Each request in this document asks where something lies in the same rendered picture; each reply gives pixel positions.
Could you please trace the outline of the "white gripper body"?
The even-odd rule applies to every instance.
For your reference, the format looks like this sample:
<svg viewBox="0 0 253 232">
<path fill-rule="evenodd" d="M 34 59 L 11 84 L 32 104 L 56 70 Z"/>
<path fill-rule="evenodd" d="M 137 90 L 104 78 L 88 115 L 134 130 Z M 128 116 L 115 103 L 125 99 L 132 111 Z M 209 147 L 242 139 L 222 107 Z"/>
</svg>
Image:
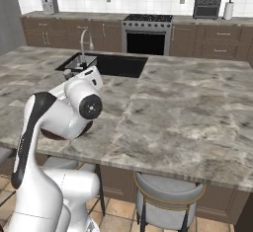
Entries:
<svg viewBox="0 0 253 232">
<path fill-rule="evenodd" d="M 72 77 L 60 85 L 52 88 L 49 92 L 56 96 L 58 99 L 70 98 L 74 93 L 75 85 L 77 84 L 77 78 Z"/>
</svg>

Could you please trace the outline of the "grey fridge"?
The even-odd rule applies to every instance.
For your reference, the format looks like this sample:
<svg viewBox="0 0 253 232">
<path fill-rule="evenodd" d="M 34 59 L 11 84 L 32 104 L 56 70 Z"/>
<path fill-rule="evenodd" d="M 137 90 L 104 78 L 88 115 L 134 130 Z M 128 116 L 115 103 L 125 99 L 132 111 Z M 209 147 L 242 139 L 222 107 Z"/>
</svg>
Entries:
<svg viewBox="0 0 253 232">
<path fill-rule="evenodd" d="M 0 0 L 0 56 L 26 44 L 18 0 Z"/>
</svg>

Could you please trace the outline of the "small grey round object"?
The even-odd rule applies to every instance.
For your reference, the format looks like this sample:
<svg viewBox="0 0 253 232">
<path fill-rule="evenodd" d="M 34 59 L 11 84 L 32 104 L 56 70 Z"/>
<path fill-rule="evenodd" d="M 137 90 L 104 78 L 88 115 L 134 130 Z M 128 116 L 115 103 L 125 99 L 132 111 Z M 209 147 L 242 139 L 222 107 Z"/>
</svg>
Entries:
<svg viewBox="0 0 253 232">
<path fill-rule="evenodd" d="M 70 79 L 70 78 L 72 78 L 74 76 L 74 74 L 71 72 L 70 69 L 65 69 L 63 71 L 63 75 L 64 75 L 64 77 L 65 77 L 66 80 L 68 80 L 68 79 Z"/>
</svg>

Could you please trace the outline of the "silver curved tap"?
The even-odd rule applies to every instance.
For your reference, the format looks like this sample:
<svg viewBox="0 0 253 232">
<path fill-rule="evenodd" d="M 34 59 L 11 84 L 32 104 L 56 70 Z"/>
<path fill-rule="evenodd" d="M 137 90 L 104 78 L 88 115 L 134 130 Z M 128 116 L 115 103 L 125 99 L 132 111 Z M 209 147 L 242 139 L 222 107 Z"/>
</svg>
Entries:
<svg viewBox="0 0 253 232">
<path fill-rule="evenodd" d="M 85 35 L 88 34 L 89 35 L 89 41 L 88 42 L 85 42 L 84 41 L 84 37 Z M 90 49 L 93 50 L 94 49 L 94 44 L 93 44 L 93 40 L 92 40 L 92 37 L 91 37 L 91 33 L 88 29 L 85 29 L 82 34 L 81 34 L 81 41 L 80 41 L 80 44 L 81 44 L 81 65 L 83 68 L 87 67 L 87 60 L 85 58 L 85 51 L 84 51 L 84 44 L 85 43 L 88 43 L 89 46 L 90 46 Z"/>
</svg>

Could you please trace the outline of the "brown base cupboard run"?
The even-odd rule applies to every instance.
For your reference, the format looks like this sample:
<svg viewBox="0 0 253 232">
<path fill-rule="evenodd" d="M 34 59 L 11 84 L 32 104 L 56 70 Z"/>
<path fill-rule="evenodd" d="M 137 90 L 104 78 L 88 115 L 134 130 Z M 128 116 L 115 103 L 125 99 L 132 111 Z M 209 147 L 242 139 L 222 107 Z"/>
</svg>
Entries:
<svg viewBox="0 0 253 232">
<path fill-rule="evenodd" d="M 122 52 L 122 25 L 125 15 L 106 13 L 59 13 L 49 17 L 32 12 L 21 17 L 28 46 L 90 49 L 92 38 L 96 51 Z"/>
<path fill-rule="evenodd" d="M 253 64 L 253 27 L 174 25 L 170 54 Z"/>
</svg>

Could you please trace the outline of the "black sink basin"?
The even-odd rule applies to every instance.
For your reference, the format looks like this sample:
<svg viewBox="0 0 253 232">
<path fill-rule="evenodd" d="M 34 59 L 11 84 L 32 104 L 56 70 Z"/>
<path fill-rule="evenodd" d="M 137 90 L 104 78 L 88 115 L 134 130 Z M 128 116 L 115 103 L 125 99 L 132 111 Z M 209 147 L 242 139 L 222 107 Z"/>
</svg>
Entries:
<svg viewBox="0 0 253 232">
<path fill-rule="evenodd" d="M 59 65 L 56 70 L 70 69 L 74 74 L 84 70 L 81 66 L 82 53 L 77 52 Z M 147 57 L 86 53 L 87 66 L 96 65 L 101 75 L 138 78 L 147 61 Z"/>
</svg>

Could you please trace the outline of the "white coffee machine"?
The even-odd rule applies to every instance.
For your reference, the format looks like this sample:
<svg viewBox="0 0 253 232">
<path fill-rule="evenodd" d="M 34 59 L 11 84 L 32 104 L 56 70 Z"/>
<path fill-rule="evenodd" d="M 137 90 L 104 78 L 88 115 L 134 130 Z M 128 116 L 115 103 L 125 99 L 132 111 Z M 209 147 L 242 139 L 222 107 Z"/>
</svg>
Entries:
<svg viewBox="0 0 253 232">
<path fill-rule="evenodd" d="M 59 12 L 57 0 L 42 0 L 42 12 L 45 15 L 53 15 Z"/>
</svg>

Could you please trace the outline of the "steel oven with hob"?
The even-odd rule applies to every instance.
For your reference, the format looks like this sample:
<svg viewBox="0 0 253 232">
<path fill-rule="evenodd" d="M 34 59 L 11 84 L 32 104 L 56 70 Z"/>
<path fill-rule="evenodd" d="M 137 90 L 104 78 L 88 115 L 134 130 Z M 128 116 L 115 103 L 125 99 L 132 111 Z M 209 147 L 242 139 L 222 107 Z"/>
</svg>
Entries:
<svg viewBox="0 0 253 232">
<path fill-rule="evenodd" d="M 128 15 L 122 20 L 123 52 L 168 55 L 172 19 L 172 15 Z"/>
</svg>

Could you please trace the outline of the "grey toaster oven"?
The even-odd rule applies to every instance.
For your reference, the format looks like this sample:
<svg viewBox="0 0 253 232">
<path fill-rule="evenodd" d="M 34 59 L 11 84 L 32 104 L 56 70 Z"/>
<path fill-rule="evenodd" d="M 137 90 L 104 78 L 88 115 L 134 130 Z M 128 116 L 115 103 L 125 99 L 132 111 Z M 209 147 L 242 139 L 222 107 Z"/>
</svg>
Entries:
<svg viewBox="0 0 253 232">
<path fill-rule="evenodd" d="M 193 18 L 216 20 L 220 3 L 221 0 L 195 0 Z"/>
</svg>

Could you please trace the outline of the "white paper towel roll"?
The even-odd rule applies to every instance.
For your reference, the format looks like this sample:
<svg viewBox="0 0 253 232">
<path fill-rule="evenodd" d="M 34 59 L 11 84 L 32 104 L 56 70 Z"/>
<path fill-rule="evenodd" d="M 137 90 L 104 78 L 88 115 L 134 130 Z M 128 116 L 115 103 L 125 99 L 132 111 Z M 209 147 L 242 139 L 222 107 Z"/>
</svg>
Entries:
<svg viewBox="0 0 253 232">
<path fill-rule="evenodd" d="M 228 0 L 225 3 L 224 12 L 223 12 L 224 20 L 230 20 L 232 18 L 233 6 L 234 6 L 234 3 L 232 2 L 232 0 Z"/>
</svg>

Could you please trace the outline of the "brown island cabinet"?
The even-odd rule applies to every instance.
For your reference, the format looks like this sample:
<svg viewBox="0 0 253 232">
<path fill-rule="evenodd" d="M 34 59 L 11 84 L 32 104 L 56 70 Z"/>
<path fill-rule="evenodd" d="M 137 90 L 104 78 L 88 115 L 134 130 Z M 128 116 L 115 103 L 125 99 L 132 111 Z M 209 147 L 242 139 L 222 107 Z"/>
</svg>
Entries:
<svg viewBox="0 0 253 232">
<path fill-rule="evenodd" d="M 105 197 L 135 203 L 133 171 L 104 165 L 100 169 Z M 197 202 L 197 216 L 235 225 L 249 196 L 248 192 L 207 186 Z"/>
</svg>

